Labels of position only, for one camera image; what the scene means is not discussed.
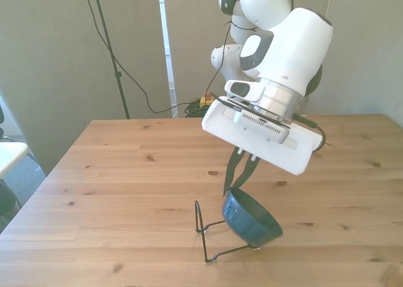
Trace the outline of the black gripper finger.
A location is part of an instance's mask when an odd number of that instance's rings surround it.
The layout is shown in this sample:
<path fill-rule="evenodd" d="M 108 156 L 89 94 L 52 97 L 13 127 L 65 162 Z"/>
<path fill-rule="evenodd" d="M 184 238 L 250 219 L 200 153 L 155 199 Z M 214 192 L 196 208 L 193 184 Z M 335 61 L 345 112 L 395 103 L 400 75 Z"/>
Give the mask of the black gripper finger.
<path fill-rule="evenodd" d="M 230 159 L 227 164 L 227 169 L 225 173 L 225 181 L 224 181 L 224 189 L 223 189 L 223 197 L 225 197 L 226 193 L 228 192 L 233 180 L 236 167 L 240 163 L 243 158 L 243 150 L 239 147 L 235 147 Z"/>
<path fill-rule="evenodd" d="M 253 174 L 259 163 L 259 157 L 250 155 L 241 175 L 234 182 L 234 189 L 239 189 Z"/>

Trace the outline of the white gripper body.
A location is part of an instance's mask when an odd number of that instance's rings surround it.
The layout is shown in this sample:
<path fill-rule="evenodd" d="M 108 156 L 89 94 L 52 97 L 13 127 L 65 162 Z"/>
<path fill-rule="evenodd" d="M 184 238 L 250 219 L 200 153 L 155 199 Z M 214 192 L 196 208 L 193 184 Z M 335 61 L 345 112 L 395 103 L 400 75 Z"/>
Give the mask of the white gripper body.
<path fill-rule="evenodd" d="M 294 175 L 303 173 L 322 135 L 298 124 L 275 122 L 225 96 L 202 119 L 204 131 Z"/>

